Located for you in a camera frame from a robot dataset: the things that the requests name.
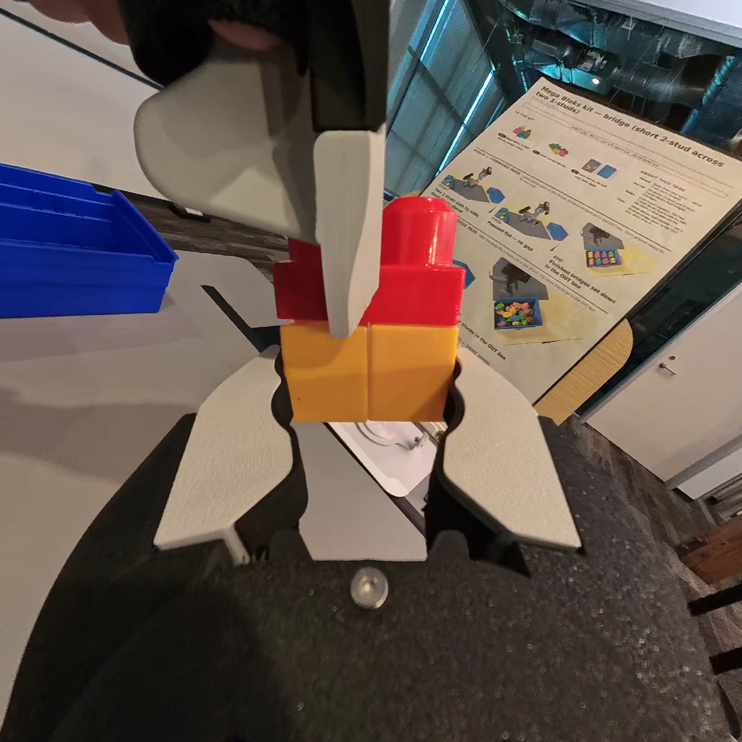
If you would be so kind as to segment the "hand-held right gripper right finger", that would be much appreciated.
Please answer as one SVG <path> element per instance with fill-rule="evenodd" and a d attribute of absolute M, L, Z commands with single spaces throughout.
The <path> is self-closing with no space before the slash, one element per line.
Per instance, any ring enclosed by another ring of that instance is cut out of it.
<path fill-rule="evenodd" d="M 459 533 L 472 560 L 520 545 L 579 553 L 580 535 L 532 405 L 475 354 L 458 354 L 429 480 L 429 552 Z"/>

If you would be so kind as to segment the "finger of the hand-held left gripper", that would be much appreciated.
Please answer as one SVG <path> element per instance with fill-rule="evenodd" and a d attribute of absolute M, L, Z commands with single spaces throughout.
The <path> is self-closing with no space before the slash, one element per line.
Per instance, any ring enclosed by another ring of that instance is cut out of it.
<path fill-rule="evenodd" d="M 316 239 L 329 333 L 347 339 L 378 290 L 386 125 L 326 131 L 315 141 Z"/>

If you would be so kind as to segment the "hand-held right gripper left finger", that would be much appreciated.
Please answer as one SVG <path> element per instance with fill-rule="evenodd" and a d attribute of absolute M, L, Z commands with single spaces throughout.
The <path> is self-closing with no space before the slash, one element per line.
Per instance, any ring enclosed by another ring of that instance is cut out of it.
<path fill-rule="evenodd" d="M 200 405 L 153 543 L 161 551 L 213 541 L 236 563 L 265 557 L 298 528 L 304 468 L 281 352 L 265 350 Z"/>

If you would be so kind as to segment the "red two-stud toy block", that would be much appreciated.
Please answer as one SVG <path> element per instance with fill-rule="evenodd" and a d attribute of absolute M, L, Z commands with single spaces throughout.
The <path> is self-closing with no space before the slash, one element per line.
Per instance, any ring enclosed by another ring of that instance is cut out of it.
<path fill-rule="evenodd" d="M 362 324 L 453 327 L 465 271 L 453 263 L 457 216 L 434 197 L 401 197 L 383 213 L 378 289 Z M 320 246 L 289 239 L 289 259 L 273 265 L 276 315 L 327 320 Z"/>

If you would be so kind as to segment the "yellow toy block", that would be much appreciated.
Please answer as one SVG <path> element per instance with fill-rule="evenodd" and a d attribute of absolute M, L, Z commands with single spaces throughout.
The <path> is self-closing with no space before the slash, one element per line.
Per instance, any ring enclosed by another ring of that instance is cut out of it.
<path fill-rule="evenodd" d="M 347 339 L 334 339 L 326 322 L 284 324 L 283 374 L 293 422 L 366 422 L 368 347 L 363 326 Z"/>
<path fill-rule="evenodd" d="M 459 328 L 369 326 L 367 419 L 443 422 Z"/>

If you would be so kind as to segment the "blue plastic bin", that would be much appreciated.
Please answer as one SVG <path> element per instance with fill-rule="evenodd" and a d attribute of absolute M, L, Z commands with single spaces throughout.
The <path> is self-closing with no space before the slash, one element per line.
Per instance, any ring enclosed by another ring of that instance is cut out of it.
<path fill-rule="evenodd" d="M 158 312 L 179 257 L 118 190 L 1 165 L 1 317 Z"/>

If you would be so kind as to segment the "grey desk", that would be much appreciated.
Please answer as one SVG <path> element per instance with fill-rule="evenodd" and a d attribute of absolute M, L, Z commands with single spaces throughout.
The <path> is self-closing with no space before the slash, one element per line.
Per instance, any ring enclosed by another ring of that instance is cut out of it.
<path fill-rule="evenodd" d="M 2 717 L 36 618 L 71 551 L 184 415 L 276 326 L 248 260 L 180 252 L 160 311 L 2 320 Z"/>

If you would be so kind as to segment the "white stand base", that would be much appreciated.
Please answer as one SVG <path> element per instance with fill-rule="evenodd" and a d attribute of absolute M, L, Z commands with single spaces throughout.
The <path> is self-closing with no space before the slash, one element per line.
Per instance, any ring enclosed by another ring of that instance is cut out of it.
<path fill-rule="evenodd" d="M 432 471 L 443 422 L 331 422 L 327 426 L 388 495 L 403 498 Z"/>

